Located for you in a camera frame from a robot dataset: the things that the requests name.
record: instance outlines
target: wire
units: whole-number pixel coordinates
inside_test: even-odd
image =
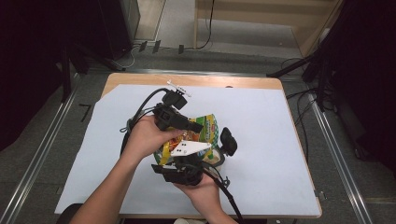
[[[197,49],[203,49],[206,47],[207,43],[209,43],[210,37],[212,36],[212,19],[213,19],[213,6],[215,5],[215,0],[212,0],[212,9],[210,11],[210,21],[209,21],[209,37],[206,40],[206,43]]]
[[[223,191],[223,193],[227,196],[228,201],[230,202],[231,206],[233,207],[233,210],[235,211],[236,215],[238,216],[239,224],[245,224],[245,220],[242,218],[241,212],[239,211],[238,206],[235,203],[235,200],[233,199],[233,195],[228,191],[225,186],[210,172],[208,172],[206,169],[202,169],[202,171],[208,175],[210,178],[212,178],[215,183],[219,186],[219,188]]]
[[[289,59],[283,61],[283,62],[280,64],[280,70],[282,70],[282,69],[284,68],[283,65],[284,65],[286,62],[291,61],[291,60],[301,60],[301,59],[302,59],[302,58],[289,58]]]
[[[228,185],[229,185],[229,182],[228,183],[226,183],[225,181],[224,181],[224,179],[222,178],[222,176],[220,175],[220,173],[219,173],[219,171],[218,171],[218,169],[216,169],[216,167],[215,166],[213,166],[212,164],[210,164],[209,162],[207,162],[207,161],[202,161],[202,163],[204,164],[204,165],[207,165],[208,166],[208,168],[210,167],[210,168],[212,168],[213,170],[215,170],[216,171],[216,173],[218,174],[218,177],[220,178],[220,180],[221,180],[221,183],[223,184],[223,185],[225,185],[225,186],[227,186],[228,187]]]
[[[136,123],[139,122],[139,120],[141,120],[143,117],[145,117],[148,113],[154,111],[155,109],[159,109],[159,108],[163,108],[163,107],[164,107],[164,105],[152,107],[150,110],[148,110],[148,111],[146,111],[144,114],[142,114],[142,115],[137,119]]]
[[[296,96],[296,95],[299,95],[299,94],[305,94],[305,93],[307,93],[307,92],[309,92],[309,91],[313,91],[313,92],[315,92],[315,91],[317,91],[318,90],[318,88],[312,88],[312,89],[309,89],[309,90],[306,90],[306,91],[298,91],[298,92],[295,92],[295,93],[292,93],[292,94],[289,94],[289,95],[287,95],[286,96],[286,99],[291,99],[291,98],[293,98],[294,96]]]
[[[130,127],[129,130],[128,130],[128,133],[131,132],[132,128],[136,125],[137,121],[141,119],[141,117],[139,116],[139,114],[140,114],[140,111],[142,111],[143,107],[145,107],[146,103],[147,103],[155,94],[157,94],[157,93],[160,92],[160,91],[169,92],[169,90],[166,89],[166,88],[160,88],[160,89],[158,89],[158,90],[152,92],[152,93],[148,96],[148,98],[146,98],[146,100],[143,102],[143,104],[137,109],[136,113],[134,114],[134,117],[133,117],[132,120],[131,120],[131,124],[128,126],[128,127]]]
[[[137,48],[138,48],[138,46],[131,49],[132,62],[131,62],[130,64],[128,64],[128,65],[122,65],[122,64],[120,64],[120,63],[117,63],[116,61],[113,61],[113,63],[116,64],[116,65],[118,65],[118,66],[121,67],[121,68],[129,68],[129,67],[132,67],[132,66],[134,65],[134,54],[133,54],[133,51],[134,51],[134,49],[137,49]]]
[[[204,0],[204,8],[205,8],[205,26],[206,26],[206,30],[209,31],[209,26],[207,26],[207,7],[205,0]]]
[[[304,113],[310,108],[310,106],[306,106],[306,107],[305,107],[304,113],[303,113],[303,114],[301,114],[301,111],[300,111],[300,101],[301,101],[301,99],[303,98],[303,96],[304,96],[305,94],[306,94],[306,92],[303,93],[303,94],[301,94],[300,97],[299,97],[298,100],[297,100],[297,113],[298,113],[298,118],[297,118],[297,120],[298,120],[298,119],[300,120],[301,128],[303,129],[304,140],[305,140],[305,160],[306,160],[306,164],[309,164],[308,136],[307,136],[307,134],[306,134],[305,125],[304,125],[304,123],[303,123],[303,116],[304,116]]]

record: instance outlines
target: floor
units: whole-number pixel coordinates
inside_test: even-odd
[[[264,77],[264,74],[275,72],[293,62],[293,60],[286,61],[287,59],[301,57],[288,27],[265,26],[262,27],[265,32],[261,33],[261,29],[254,29],[257,24],[238,22],[224,24],[217,21],[213,23],[211,38],[213,45],[211,43],[206,50],[185,51],[179,55],[177,53],[179,44],[186,47],[192,44],[192,32],[190,32],[192,30],[192,3],[193,0],[166,1],[156,36],[157,40],[161,39],[162,47],[175,49],[160,49],[156,54],[152,54],[148,49],[142,52],[135,50],[134,65],[126,68],[126,72],[152,73],[161,70],[186,71],[185,74],[188,74],[191,71],[203,71],[209,75],[225,72],[230,76]],[[178,12],[184,12],[179,15],[182,18],[172,17],[176,14],[176,6],[183,8],[183,10],[178,10]],[[234,27],[231,33],[225,30],[226,25]],[[260,31],[255,35],[241,35],[252,31],[249,30],[249,25],[253,27],[253,30]],[[205,30],[205,20],[200,22],[200,27],[200,30]],[[201,43],[205,41],[204,32],[199,40],[202,41]],[[126,56],[120,63],[127,64],[131,60],[131,56]],[[68,112],[62,117],[57,135],[53,136],[48,150],[43,151],[46,159],[38,164],[38,173],[34,176],[35,181],[26,187],[28,194],[20,199],[21,205],[16,209],[18,215],[9,222],[1,219],[0,223],[55,223],[59,217],[54,215],[53,211],[92,115],[90,110],[87,118],[83,119],[87,107],[81,105],[94,105],[100,99],[106,78],[111,73],[101,64],[90,63],[89,74],[81,76],[81,79],[75,82],[75,96],[70,102],[70,107],[66,108]],[[302,72],[303,69],[298,69],[281,78],[286,94],[306,90],[306,84],[300,79]],[[16,193],[16,187],[21,183],[37,149],[40,149],[41,141],[52,119],[56,117],[58,109],[63,106],[59,102],[61,96],[62,88],[48,99],[20,139],[0,152],[2,170],[0,214],[6,211],[12,195]],[[294,118],[298,116],[296,101],[297,99],[289,101],[290,113]],[[302,104],[306,105],[309,101],[310,99],[305,97]],[[318,219],[302,218],[297,223],[393,222],[396,218],[394,213],[396,211],[396,181],[393,173],[379,162],[358,160],[336,113],[333,111],[324,113],[324,118],[332,127],[331,134],[336,140],[336,146],[346,162],[347,171],[351,174],[359,195],[364,199],[364,205],[371,219],[371,221],[361,220],[357,208],[351,203],[351,192],[348,191],[347,184],[341,177],[344,174],[340,172],[330,147],[331,144],[320,125],[319,118],[323,118],[322,115],[318,115],[312,107],[304,116],[304,124],[310,146],[310,173],[317,190],[323,191],[325,195],[322,194],[319,197],[323,215]],[[306,148],[301,125],[297,125],[296,129],[302,147]],[[268,223],[294,223],[293,221],[289,218],[271,218]]]
[[[138,0],[140,22],[137,27],[136,40],[155,41],[163,17],[165,0]]]

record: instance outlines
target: left hand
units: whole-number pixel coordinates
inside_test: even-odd
[[[142,160],[154,153],[166,141],[183,133],[184,131],[177,129],[163,132],[155,125],[154,116],[145,116],[132,129],[122,155]]]

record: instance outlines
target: chip bag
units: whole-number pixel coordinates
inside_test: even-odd
[[[159,165],[165,165],[173,162],[171,151],[175,149],[182,140],[210,143],[212,145],[211,148],[197,152],[198,157],[203,161],[218,160],[218,158],[214,158],[213,156],[213,148],[217,147],[219,140],[219,128],[215,116],[211,114],[196,119],[190,119],[190,121],[197,122],[203,125],[204,128],[200,133],[187,131],[184,134],[164,143],[157,151],[154,152],[155,161]]]

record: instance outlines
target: black cable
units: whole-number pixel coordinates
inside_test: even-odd
[[[327,88],[324,90],[323,94],[324,94],[323,102],[322,102],[323,108],[326,110],[334,111],[334,105],[335,105],[335,101],[333,99],[334,90],[332,89],[331,83],[327,83]],[[326,107],[324,103],[330,103],[332,108]]]
[[[227,196],[228,201],[230,202],[231,206],[233,207],[233,210],[235,211],[236,215],[238,216],[239,224],[245,224],[245,220],[242,218],[241,212],[239,211],[238,206],[236,205],[235,201],[233,200],[233,195],[230,193],[230,191],[227,190],[227,188],[224,186],[224,184],[221,183],[217,177],[213,176],[210,172],[208,172],[205,168],[202,168],[202,167],[198,167],[198,166],[191,165],[191,164],[180,164],[180,165],[185,166],[185,167],[190,167],[192,169],[200,170],[204,174],[206,174],[210,178],[212,178],[215,181],[216,185],[218,185],[219,188],[221,189],[221,191],[223,191],[223,193]]]
[[[238,206],[236,205],[235,201],[233,200],[233,195],[228,191],[223,184],[210,172],[208,172],[206,169],[202,170],[206,175],[208,175],[210,178],[212,178],[215,183],[219,186],[219,188],[223,191],[223,193],[227,196],[228,201],[230,202],[231,206],[233,207],[233,210],[235,211],[236,215],[238,216],[239,224],[245,224],[245,220],[242,218],[241,212],[239,211]]]
[[[222,176],[220,175],[218,169],[216,169],[215,166],[213,166],[212,164],[210,164],[209,162],[206,162],[206,161],[202,161],[202,163],[205,164],[205,165],[207,165],[207,166],[208,166],[207,168],[210,167],[210,168],[214,169],[214,170],[216,171],[216,173],[218,174],[218,176],[219,176],[219,178],[220,178],[220,180],[221,180],[221,183],[222,183],[223,185],[227,185],[227,186],[228,186],[228,184],[224,182],[224,179],[222,178]]]
[[[204,2],[204,8],[205,8],[205,26],[206,26],[206,30],[209,31],[209,27],[207,26],[207,10],[206,10],[206,1]]]
[[[299,118],[300,123],[301,123],[301,128],[303,129],[303,134],[304,134],[304,140],[305,140],[305,161],[306,161],[306,164],[309,164],[308,163],[309,162],[309,159],[308,159],[309,158],[308,137],[306,135],[306,129],[305,129],[305,125],[303,123],[303,116],[302,116],[301,111],[300,111],[300,101],[301,101],[301,99],[303,98],[304,95],[305,95],[305,93],[301,94],[300,97],[297,100],[297,113],[298,113],[298,118]]]
[[[309,92],[309,91],[316,91],[318,88],[312,88],[312,89],[309,89],[309,90],[306,90],[306,91],[299,91],[299,92],[295,92],[295,93],[292,93],[292,94],[289,94],[289,95],[287,95],[286,96],[286,99],[290,99],[290,98],[293,98],[294,96],[296,96],[296,95],[299,95],[299,94],[306,94],[307,92]]]
[[[131,58],[132,58],[132,62],[131,63],[129,63],[127,65],[123,65],[123,64],[120,64],[120,63],[118,63],[118,62],[116,62],[114,60],[112,62],[114,64],[118,65],[119,67],[124,68],[124,69],[132,67],[134,65],[134,49],[137,49],[137,47],[132,48],[131,51],[130,51]]]
[[[303,112],[301,113],[301,115],[299,117],[297,117],[297,120],[294,121],[294,125],[298,125],[301,122],[301,119],[304,117],[305,113],[309,110],[309,108],[311,107],[311,105],[315,102],[316,100],[312,100],[308,103],[308,105],[305,106]]]
[[[314,59],[315,59],[315,53],[308,55],[307,57],[299,60],[296,63],[289,65],[288,67],[286,67],[284,69],[281,69],[277,72],[266,74],[266,75],[267,75],[267,77],[282,77],[283,75],[287,74],[288,72],[291,72],[291,71],[305,65],[306,63],[310,63]]]
[[[139,117],[139,119],[137,119],[136,123],[139,122],[139,120],[141,120],[143,117],[145,117],[148,113],[150,113],[150,112],[152,112],[152,111],[154,111],[154,110],[155,110],[155,108],[152,108],[152,109],[146,111],[144,114],[142,114],[142,115]]]
[[[215,5],[215,0],[212,0],[212,9],[210,12],[210,21],[209,21],[209,37],[207,38],[206,43],[197,49],[203,49],[204,47],[206,47],[207,43],[209,43],[210,37],[212,36],[212,19],[213,19],[213,6],[214,5]]]
[[[291,60],[301,60],[301,59],[302,59],[302,58],[289,58],[289,59],[283,61],[283,62],[280,64],[280,70],[283,69],[283,65],[284,65],[286,62],[291,61]]]
[[[140,112],[142,111],[143,107],[145,107],[146,103],[147,103],[155,94],[157,94],[157,93],[160,92],[160,91],[169,92],[169,90],[166,89],[166,88],[160,88],[160,89],[158,89],[158,90],[152,92],[152,93],[148,96],[148,98],[146,98],[146,100],[143,102],[143,104],[137,109],[136,113],[134,114],[134,117],[133,117],[132,120],[131,120],[131,125],[129,126],[130,129],[128,130],[128,132],[130,132],[130,131],[132,130],[132,128],[136,125],[137,121],[138,121],[139,118],[140,118],[139,114],[140,114]]]

